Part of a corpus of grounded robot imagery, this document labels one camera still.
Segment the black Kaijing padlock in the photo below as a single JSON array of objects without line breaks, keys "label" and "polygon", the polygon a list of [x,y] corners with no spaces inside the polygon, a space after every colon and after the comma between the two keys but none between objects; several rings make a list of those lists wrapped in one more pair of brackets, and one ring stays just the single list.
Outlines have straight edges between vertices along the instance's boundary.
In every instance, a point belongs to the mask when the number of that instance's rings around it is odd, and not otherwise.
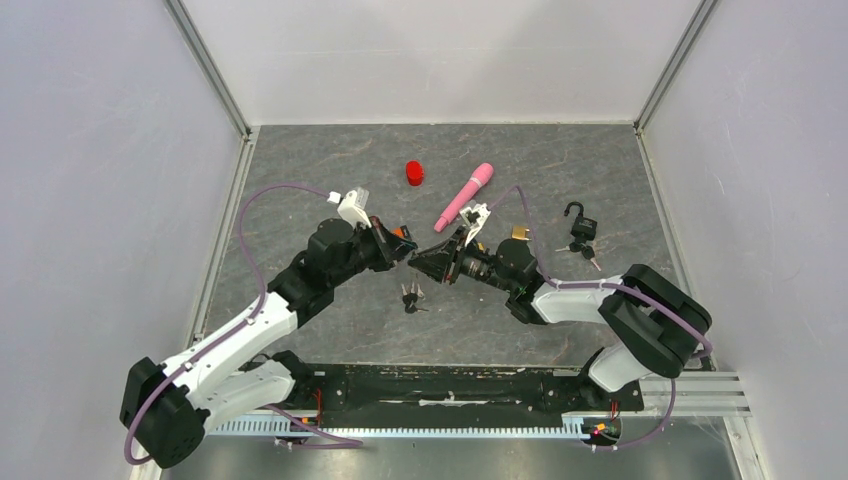
[{"label": "black Kaijing padlock", "polygon": [[579,201],[569,202],[565,207],[564,216],[568,217],[573,210],[576,211],[576,216],[570,233],[574,240],[578,243],[594,241],[597,234],[598,222],[585,215],[585,207]]}]

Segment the black-head key set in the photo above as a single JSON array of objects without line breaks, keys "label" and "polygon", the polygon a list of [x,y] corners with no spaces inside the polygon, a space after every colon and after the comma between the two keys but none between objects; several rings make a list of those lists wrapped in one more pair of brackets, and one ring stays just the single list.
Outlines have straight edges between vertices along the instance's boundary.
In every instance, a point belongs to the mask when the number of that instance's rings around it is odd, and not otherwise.
[{"label": "black-head key set", "polygon": [[602,268],[596,259],[594,248],[584,242],[571,242],[566,247],[557,249],[557,252],[570,252],[580,254],[585,260],[589,261],[598,271]]}]

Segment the orange black padlock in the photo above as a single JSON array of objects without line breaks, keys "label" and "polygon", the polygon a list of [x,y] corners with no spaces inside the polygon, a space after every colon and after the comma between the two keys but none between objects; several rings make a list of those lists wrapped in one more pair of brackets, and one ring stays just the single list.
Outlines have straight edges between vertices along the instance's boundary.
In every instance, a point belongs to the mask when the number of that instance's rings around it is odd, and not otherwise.
[{"label": "orange black padlock", "polygon": [[400,238],[403,238],[403,239],[405,239],[405,240],[409,240],[409,239],[410,239],[409,232],[408,232],[408,230],[407,230],[405,227],[398,227],[398,228],[395,228],[395,229],[393,230],[393,233],[394,233],[396,236],[398,236],[398,237],[400,237]]}]

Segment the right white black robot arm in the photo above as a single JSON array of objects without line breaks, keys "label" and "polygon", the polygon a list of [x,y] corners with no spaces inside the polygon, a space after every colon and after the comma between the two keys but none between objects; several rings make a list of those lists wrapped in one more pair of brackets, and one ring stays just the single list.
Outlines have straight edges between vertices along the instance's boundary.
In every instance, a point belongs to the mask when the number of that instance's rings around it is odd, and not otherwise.
[{"label": "right white black robot arm", "polygon": [[506,239],[490,251],[459,228],[413,253],[409,265],[438,283],[465,276],[507,292],[507,309],[525,324],[607,325],[616,343],[594,355],[577,382],[580,400],[591,408],[606,406],[626,384],[649,374],[676,378],[690,359],[710,351],[708,311],[644,264],[609,279],[547,280],[528,242]]}]

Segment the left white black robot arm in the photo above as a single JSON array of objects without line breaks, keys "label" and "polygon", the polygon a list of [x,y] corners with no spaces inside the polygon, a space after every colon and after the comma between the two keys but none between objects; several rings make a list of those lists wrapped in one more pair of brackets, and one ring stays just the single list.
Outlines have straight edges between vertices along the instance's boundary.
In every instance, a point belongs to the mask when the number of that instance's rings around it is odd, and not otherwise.
[{"label": "left white black robot arm", "polygon": [[233,418],[268,404],[307,405],[314,383],[296,355],[277,355],[245,373],[240,367],[316,317],[336,287],[365,270],[388,271],[416,247],[375,216],[357,226],[322,221],[306,248],[227,324],[179,354],[160,362],[144,357],[130,368],[119,415],[128,430],[127,461],[168,469]]}]

